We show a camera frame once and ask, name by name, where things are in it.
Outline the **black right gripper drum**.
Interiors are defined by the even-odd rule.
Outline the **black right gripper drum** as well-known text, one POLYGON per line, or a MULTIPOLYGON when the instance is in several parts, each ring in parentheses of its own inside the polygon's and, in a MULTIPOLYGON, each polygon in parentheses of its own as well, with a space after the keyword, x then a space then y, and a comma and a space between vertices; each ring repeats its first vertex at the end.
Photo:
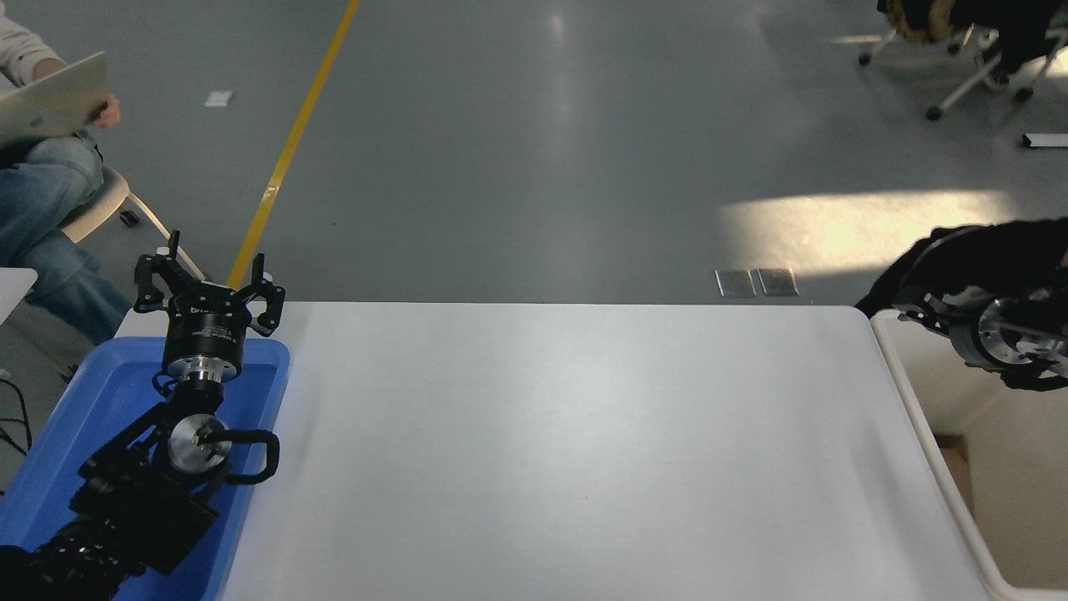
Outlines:
POLYGON ((988 369, 990 362, 978 335, 978 322, 988 304, 973 304, 955 309, 951 313, 951 346, 967 366, 988 369))

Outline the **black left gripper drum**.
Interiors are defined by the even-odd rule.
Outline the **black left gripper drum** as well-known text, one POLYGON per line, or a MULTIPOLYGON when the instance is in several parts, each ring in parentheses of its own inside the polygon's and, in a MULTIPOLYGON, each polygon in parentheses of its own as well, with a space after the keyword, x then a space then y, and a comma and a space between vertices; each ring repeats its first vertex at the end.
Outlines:
POLYGON ((197 284, 173 292, 167 311, 164 366, 197 355, 221 359, 231 366, 244 362, 245 330, 251 315, 236 290, 197 284))

